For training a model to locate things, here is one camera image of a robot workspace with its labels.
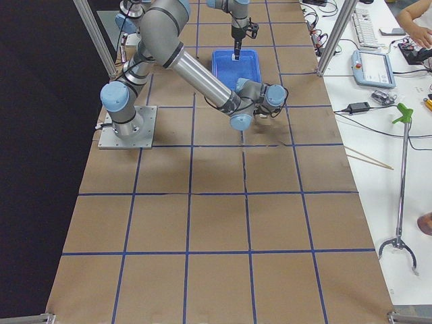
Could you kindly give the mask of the person hand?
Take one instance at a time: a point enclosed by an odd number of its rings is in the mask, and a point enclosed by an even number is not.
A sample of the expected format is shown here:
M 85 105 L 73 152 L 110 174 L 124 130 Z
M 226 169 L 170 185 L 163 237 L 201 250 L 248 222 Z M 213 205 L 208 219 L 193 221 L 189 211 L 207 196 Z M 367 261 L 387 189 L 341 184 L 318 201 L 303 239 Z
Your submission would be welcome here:
M 429 28 L 413 23 L 409 27 L 405 27 L 405 31 L 418 46 L 426 49 L 431 48 L 431 30 Z

